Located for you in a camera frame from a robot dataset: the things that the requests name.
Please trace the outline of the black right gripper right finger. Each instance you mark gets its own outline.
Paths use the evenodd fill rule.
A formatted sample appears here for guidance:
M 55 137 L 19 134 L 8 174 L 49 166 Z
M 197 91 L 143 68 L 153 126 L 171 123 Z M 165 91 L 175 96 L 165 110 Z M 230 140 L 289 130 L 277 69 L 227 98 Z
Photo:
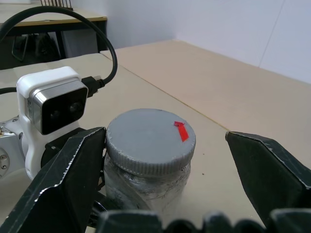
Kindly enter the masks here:
M 277 141 L 233 131 L 225 139 L 243 189 L 264 224 L 274 209 L 311 209 L 311 169 Z

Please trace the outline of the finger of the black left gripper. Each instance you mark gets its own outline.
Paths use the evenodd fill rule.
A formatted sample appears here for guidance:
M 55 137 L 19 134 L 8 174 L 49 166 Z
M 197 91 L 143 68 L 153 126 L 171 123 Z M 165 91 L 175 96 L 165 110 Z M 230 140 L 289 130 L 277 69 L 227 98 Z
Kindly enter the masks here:
M 97 193 L 95 195 L 93 204 L 93 213 L 100 214 L 104 211 L 109 211 L 114 209 L 114 203 L 106 195 L 104 195 L 101 190 L 105 187 L 104 179 L 104 168 L 102 167 L 99 173 L 99 180 L 97 184 Z

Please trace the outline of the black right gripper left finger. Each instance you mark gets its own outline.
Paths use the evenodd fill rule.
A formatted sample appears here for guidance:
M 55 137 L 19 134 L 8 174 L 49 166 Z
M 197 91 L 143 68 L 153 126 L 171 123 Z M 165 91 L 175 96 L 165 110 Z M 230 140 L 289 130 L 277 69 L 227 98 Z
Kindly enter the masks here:
M 85 233 L 97 192 L 104 127 L 70 137 L 35 176 L 0 233 Z

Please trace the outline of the clear jar with grey lid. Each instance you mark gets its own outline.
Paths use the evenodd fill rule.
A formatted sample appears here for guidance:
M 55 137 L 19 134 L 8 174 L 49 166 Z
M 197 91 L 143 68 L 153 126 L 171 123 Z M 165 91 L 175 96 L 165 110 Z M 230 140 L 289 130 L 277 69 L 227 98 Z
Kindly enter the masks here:
M 120 209 L 156 211 L 163 220 L 168 220 L 175 213 L 190 171 L 191 165 L 188 164 L 169 175 L 137 176 L 119 168 L 106 155 L 106 195 Z

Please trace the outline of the grey jar lid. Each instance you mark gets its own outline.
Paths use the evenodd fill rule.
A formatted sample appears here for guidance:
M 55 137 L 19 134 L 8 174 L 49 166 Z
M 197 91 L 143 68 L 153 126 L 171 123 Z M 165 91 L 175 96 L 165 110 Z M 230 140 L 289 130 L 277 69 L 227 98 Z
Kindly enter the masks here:
M 134 109 L 113 119 L 106 131 L 112 162 L 139 176 L 164 176 L 190 164 L 195 150 L 193 128 L 176 114 Z

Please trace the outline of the tan topped black framed table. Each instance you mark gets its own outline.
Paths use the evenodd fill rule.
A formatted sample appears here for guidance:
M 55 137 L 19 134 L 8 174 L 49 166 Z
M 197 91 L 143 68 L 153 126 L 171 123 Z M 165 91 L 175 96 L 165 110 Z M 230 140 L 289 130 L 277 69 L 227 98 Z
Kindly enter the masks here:
M 41 5 L 40 1 L 32 2 L 34 3 L 0 4 L 0 25 L 20 11 Z M 74 12 L 93 22 L 106 35 L 106 16 L 79 7 L 73 9 Z M 77 19 L 57 13 L 43 13 L 17 24 L 8 33 L 8 37 L 0 43 L 0 70 L 39 63 L 30 54 L 26 54 L 23 62 L 18 61 L 11 54 L 13 42 L 10 40 L 14 39 L 16 35 L 34 33 L 52 33 L 52 35 L 55 35 L 55 43 L 58 46 L 60 55 L 59 59 L 107 50 L 106 44 L 95 32 L 88 30 L 88 27 Z

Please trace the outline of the dark slotted rack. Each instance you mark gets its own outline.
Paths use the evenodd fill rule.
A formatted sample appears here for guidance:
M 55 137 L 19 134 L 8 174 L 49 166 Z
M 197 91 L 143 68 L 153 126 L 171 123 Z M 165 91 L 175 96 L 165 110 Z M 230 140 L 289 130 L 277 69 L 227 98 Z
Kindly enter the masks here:
M 71 0 L 40 0 L 42 6 L 61 7 L 73 11 Z

